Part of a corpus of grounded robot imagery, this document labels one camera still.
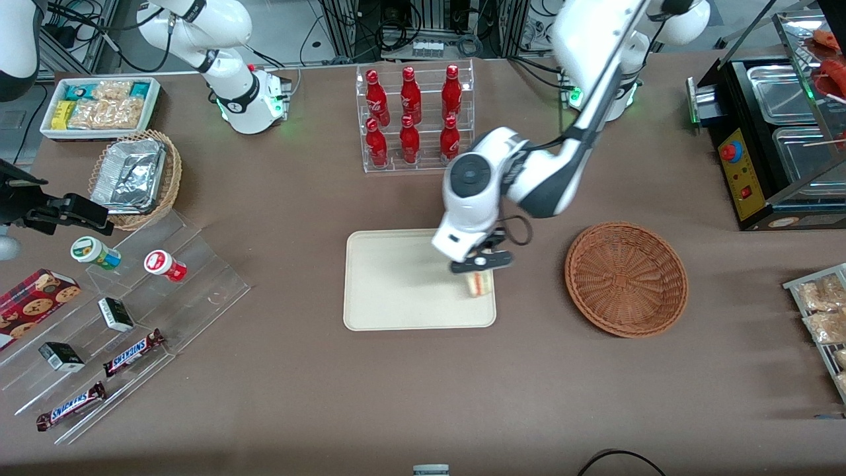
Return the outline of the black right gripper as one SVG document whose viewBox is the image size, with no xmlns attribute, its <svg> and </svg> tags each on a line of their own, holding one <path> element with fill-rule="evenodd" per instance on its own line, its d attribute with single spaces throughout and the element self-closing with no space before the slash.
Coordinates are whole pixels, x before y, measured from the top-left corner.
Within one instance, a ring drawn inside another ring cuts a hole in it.
<svg viewBox="0 0 846 476">
<path fill-rule="evenodd" d="M 40 187 L 49 182 L 1 160 L 1 225 L 30 228 L 54 235 L 58 226 L 79 227 L 110 236 L 114 224 L 108 209 L 79 194 L 66 194 L 60 208 L 38 208 L 46 203 Z"/>
</svg>

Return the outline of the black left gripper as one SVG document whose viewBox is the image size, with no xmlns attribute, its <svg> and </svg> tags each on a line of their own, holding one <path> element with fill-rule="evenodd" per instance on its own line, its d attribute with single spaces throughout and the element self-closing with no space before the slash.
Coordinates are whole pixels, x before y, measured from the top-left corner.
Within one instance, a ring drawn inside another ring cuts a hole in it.
<svg viewBox="0 0 846 476">
<path fill-rule="evenodd" d="M 465 261 L 451 262 L 451 273 L 461 274 L 463 283 L 471 289 L 471 273 L 490 271 L 490 286 L 494 286 L 495 273 L 499 268 L 512 265 L 514 254 L 500 249 L 499 246 L 508 238 L 505 228 L 495 228 L 480 244 L 469 250 Z"/>
</svg>

